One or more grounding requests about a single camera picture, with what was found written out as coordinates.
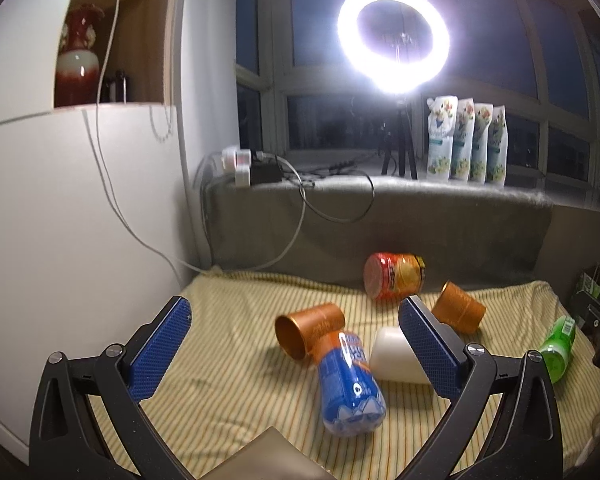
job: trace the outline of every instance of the striped bedsheet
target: striped bedsheet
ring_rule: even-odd
[[[487,306],[472,337],[493,354],[521,356],[536,348],[565,313],[545,282],[472,293]],[[376,330],[397,326],[395,301],[370,300],[358,290],[293,276],[238,272],[198,276],[184,290],[193,323],[155,395],[142,408],[179,460],[199,477],[269,426],[341,480],[394,480],[433,431],[448,406],[429,386],[380,381],[388,411],[373,434],[340,439],[325,431],[315,367],[282,352],[274,318],[326,301],[345,313],[347,328],[370,351]],[[423,294],[432,308],[436,294]],[[564,467],[573,465],[600,409],[600,370],[578,332],[573,361],[555,385]],[[134,470],[102,402],[94,412],[111,452]],[[458,468],[473,463],[498,406],[492,396]]]

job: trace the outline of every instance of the green bottle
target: green bottle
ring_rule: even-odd
[[[571,346],[576,339],[576,322],[569,316],[556,320],[539,352],[544,358],[551,384],[557,383],[569,365]]]

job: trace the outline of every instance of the metal screw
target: metal screw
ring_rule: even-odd
[[[118,357],[120,354],[122,354],[122,346],[110,345],[105,350],[105,354],[107,357]]]
[[[48,359],[50,364],[56,364],[62,361],[62,353],[61,352],[53,352]]]
[[[478,345],[478,343],[471,343],[467,347],[467,350],[469,351],[469,354],[471,354],[471,355],[482,355],[482,354],[484,354],[484,347]]]
[[[540,352],[532,350],[531,352],[529,352],[529,359],[531,359],[535,363],[539,363],[540,361],[542,361],[542,356],[540,355]]]

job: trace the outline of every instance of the blue plastic bottle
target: blue plastic bottle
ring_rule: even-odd
[[[360,338],[330,332],[312,349],[322,393],[322,421],[336,436],[375,430],[386,414],[384,397],[369,371]]]

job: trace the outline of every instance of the red vase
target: red vase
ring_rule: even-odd
[[[96,41],[93,27],[103,17],[104,12],[95,5],[67,13],[56,62],[56,107],[96,102],[100,63],[91,49]]]

